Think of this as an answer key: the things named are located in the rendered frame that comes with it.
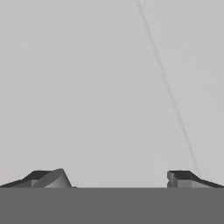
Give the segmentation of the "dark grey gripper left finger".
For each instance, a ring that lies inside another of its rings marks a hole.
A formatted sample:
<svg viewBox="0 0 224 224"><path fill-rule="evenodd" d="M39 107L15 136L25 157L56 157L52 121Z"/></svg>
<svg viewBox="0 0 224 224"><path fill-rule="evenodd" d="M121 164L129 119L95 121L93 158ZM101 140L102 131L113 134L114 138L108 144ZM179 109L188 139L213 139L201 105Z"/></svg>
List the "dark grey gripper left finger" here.
<svg viewBox="0 0 224 224"><path fill-rule="evenodd" d="M32 171L22 179L0 185L0 188L73 188L66 172L62 169L53 171Z"/></svg>

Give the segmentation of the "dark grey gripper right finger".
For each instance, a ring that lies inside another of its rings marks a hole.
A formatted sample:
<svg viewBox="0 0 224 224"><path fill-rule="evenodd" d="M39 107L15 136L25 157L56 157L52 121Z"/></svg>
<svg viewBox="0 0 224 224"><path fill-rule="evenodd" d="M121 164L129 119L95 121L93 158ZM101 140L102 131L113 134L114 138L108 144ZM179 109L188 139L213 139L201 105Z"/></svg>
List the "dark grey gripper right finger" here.
<svg viewBox="0 0 224 224"><path fill-rule="evenodd" d="M224 188L219 185L199 178L191 171L168 171L168 188Z"/></svg>

